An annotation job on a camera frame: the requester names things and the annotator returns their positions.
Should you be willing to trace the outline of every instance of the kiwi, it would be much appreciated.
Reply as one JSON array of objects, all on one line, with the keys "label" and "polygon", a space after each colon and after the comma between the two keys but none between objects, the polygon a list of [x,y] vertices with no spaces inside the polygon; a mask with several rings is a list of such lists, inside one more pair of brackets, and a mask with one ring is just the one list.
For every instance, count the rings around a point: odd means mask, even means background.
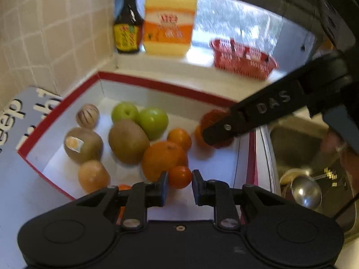
[{"label": "kiwi", "polygon": [[150,146],[143,129],[131,119],[114,123],[108,134],[108,143],[116,158],[128,165],[138,164]]},{"label": "kiwi", "polygon": [[94,131],[76,127],[71,129],[63,141],[66,154],[76,163],[101,160],[103,141]]}]

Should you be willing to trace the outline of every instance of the human hand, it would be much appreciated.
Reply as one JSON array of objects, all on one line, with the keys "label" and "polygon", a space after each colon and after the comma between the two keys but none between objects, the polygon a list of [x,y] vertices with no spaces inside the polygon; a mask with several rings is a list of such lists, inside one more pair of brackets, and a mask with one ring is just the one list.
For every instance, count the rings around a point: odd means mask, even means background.
[{"label": "human hand", "polygon": [[[343,140],[333,131],[329,131],[324,137],[320,149],[324,153],[335,151],[344,144]],[[344,148],[340,153],[340,163],[342,167],[352,176],[352,185],[355,190],[359,190],[359,155],[350,147]]]}]

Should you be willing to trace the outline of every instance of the screw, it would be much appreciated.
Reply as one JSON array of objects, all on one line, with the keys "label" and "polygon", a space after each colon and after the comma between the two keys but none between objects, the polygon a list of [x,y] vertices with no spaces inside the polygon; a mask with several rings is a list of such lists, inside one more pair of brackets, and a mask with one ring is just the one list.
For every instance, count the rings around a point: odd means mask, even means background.
[{"label": "screw", "polygon": [[125,226],[127,228],[136,228],[136,227],[139,227],[140,224],[141,224],[141,222],[136,218],[129,218],[129,219],[125,219],[123,221],[123,226]]},{"label": "screw", "polygon": [[225,228],[234,228],[238,225],[238,221],[236,221],[234,218],[225,218],[221,221],[221,226]]},{"label": "screw", "polygon": [[230,126],[229,124],[225,124],[223,127],[227,131],[230,131],[232,129],[232,126]]},{"label": "screw", "polygon": [[233,247],[233,251],[239,254],[245,254],[245,250],[241,247]]},{"label": "screw", "polygon": [[186,230],[185,226],[176,226],[176,231],[183,232]]}]

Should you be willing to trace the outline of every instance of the soy sauce bottle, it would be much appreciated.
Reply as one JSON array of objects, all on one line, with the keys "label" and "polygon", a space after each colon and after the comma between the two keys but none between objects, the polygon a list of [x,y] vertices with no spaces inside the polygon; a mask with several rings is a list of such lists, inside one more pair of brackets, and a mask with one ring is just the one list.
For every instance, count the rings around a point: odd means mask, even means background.
[{"label": "soy sauce bottle", "polygon": [[140,51],[143,23],[136,0],[124,0],[123,8],[114,23],[115,46],[119,53]]}]

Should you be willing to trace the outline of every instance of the fruit sticker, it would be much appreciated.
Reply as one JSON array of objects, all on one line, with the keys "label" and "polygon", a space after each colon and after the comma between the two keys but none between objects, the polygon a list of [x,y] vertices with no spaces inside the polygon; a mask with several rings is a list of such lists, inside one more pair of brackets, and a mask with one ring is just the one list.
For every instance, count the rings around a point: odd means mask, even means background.
[{"label": "fruit sticker", "polygon": [[75,152],[80,152],[84,142],[77,137],[67,137],[65,139],[66,146]]},{"label": "fruit sticker", "polygon": [[146,8],[144,41],[161,43],[191,43],[195,12],[164,11]]}]

